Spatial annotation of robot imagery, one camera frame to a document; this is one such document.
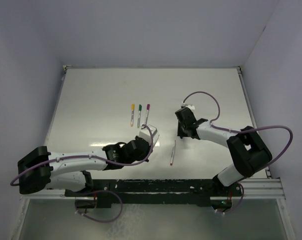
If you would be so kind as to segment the yellow pen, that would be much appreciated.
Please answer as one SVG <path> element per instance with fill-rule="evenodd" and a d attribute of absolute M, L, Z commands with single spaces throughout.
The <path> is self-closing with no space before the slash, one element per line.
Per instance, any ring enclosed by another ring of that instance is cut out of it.
<path fill-rule="evenodd" d="M 130 126 L 131 127 L 134 126 L 134 113 L 135 113 L 135 110 L 131 109 L 131 119 L 130 119 Z"/>

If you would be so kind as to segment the green pen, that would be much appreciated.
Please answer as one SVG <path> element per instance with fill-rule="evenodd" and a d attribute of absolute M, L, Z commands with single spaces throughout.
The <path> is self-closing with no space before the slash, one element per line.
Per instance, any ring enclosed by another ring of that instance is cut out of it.
<path fill-rule="evenodd" d="M 137 119 L 137 127 L 138 127 L 138 128 L 140 128 L 141 112 L 142 112 L 142 111 L 138 111 L 138 119 Z"/>

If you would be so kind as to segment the purple pen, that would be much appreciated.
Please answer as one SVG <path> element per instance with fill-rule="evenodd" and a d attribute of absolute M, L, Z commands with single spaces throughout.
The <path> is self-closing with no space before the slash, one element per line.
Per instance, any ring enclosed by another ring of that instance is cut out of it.
<path fill-rule="evenodd" d="M 148 122 L 149 111 L 150 111 L 150 110 L 146 110 L 145 121 L 144 121 L 144 124 L 145 124 L 145 125 L 147 125 L 147 122 Z"/>

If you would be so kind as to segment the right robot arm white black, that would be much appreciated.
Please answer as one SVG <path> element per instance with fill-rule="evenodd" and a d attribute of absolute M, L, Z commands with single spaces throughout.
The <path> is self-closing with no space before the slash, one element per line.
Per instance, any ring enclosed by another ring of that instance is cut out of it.
<path fill-rule="evenodd" d="M 175 112 L 180 138 L 209 141 L 226 147 L 233 163 L 213 178 L 213 190 L 219 196 L 230 191 L 231 185 L 264 169 L 273 156 L 257 132 L 247 126 L 239 133 L 213 128 L 205 118 L 196 119 L 193 111 L 182 107 Z"/>

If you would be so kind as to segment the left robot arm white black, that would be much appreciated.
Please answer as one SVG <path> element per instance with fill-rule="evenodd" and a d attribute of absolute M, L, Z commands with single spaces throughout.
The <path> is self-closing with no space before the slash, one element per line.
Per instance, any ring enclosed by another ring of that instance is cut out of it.
<path fill-rule="evenodd" d="M 88 196 L 94 189 L 89 171 L 118 170 L 147 162 L 155 143 L 153 137 L 136 136 L 128 143 L 74 154 L 49 152 L 46 146 L 40 146 L 18 161 L 18 176 L 10 184 L 18 186 L 22 195 L 58 185 Z"/>

